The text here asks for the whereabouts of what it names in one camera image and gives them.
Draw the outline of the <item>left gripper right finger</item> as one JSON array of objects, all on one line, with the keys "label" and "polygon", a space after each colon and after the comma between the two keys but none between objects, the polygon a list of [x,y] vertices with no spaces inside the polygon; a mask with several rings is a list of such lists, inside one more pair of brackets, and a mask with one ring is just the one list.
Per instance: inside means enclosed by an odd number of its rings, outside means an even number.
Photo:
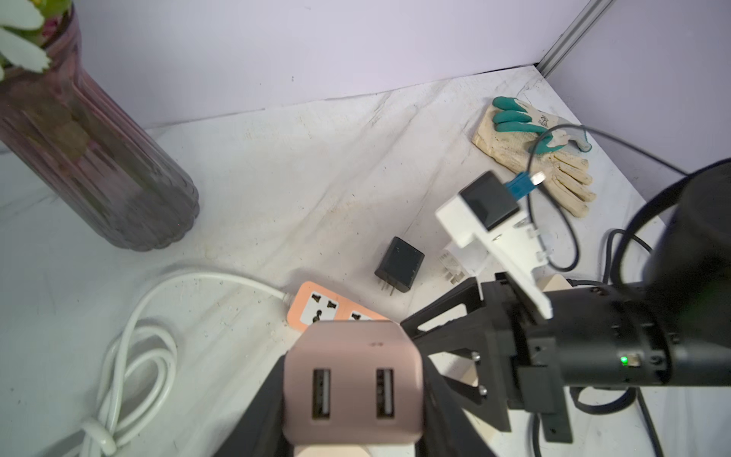
[{"label": "left gripper right finger", "polygon": [[445,378],[434,364],[423,356],[424,369],[424,433],[421,455],[426,457],[493,456],[453,398]]}]

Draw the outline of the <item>tall white USB charger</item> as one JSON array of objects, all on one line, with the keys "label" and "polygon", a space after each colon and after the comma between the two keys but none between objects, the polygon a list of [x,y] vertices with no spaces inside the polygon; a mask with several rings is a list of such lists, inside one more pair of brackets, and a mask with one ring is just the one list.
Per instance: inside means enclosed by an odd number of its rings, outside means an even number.
[{"label": "tall white USB charger", "polygon": [[477,241],[464,248],[450,242],[439,256],[439,261],[445,270],[445,279],[453,285],[461,283],[466,278],[479,276],[487,266],[487,260],[487,250]]}]

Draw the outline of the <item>pink dual USB charger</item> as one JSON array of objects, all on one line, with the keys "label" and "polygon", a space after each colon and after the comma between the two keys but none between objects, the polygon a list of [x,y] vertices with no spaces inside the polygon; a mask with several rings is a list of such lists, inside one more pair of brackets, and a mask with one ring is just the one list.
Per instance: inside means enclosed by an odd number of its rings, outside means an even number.
[{"label": "pink dual USB charger", "polygon": [[412,445],[424,434],[419,350],[391,321],[321,321],[284,362],[289,443]]}]

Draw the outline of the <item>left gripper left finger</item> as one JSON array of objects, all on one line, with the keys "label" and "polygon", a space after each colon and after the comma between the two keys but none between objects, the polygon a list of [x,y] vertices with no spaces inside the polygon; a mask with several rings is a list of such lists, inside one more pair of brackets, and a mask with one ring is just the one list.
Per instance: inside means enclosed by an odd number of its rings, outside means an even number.
[{"label": "left gripper left finger", "polygon": [[224,440],[215,457],[286,455],[284,422],[285,356],[281,356]]}]

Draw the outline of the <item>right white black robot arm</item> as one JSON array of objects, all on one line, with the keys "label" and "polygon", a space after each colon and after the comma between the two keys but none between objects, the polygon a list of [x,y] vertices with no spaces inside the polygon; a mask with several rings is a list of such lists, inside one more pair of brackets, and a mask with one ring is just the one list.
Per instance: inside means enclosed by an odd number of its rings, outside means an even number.
[{"label": "right white black robot arm", "polygon": [[610,281],[552,291],[553,315],[517,279],[469,279],[403,321],[424,357],[474,357],[468,386],[425,365],[421,456],[466,455],[485,443],[468,418],[496,430],[508,413],[539,419],[547,441],[569,443],[568,407],[622,411],[643,387],[730,383],[730,163],[699,169],[645,204],[627,226]]}]

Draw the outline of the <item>black plug adapter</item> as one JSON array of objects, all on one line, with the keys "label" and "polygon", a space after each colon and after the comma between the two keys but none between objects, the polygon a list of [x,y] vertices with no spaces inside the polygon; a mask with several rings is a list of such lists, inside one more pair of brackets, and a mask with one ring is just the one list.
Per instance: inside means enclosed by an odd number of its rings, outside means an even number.
[{"label": "black plug adapter", "polygon": [[395,236],[381,259],[375,276],[400,293],[411,290],[425,255],[404,239]]}]

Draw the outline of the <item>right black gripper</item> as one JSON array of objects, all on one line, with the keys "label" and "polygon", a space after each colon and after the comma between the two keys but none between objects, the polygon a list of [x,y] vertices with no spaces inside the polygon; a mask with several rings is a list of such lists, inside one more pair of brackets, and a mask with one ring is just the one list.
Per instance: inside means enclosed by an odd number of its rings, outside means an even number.
[{"label": "right black gripper", "polygon": [[[670,348],[652,308],[611,287],[577,288],[548,295],[542,317],[527,295],[503,279],[485,284],[485,306],[508,359],[487,346],[480,286],[470,278],[400,323],[424,355],[439,352],[470,363],[468,382],[443,379],[458,405],[495,430],[510,432],[510,407],[539,415],[546,441],[570,443],[566,388],[634,388],[670,381]],[[428,331],[419,327],[460,306],[466,314]],[[504,382],[508,381],[511,392]]]}]

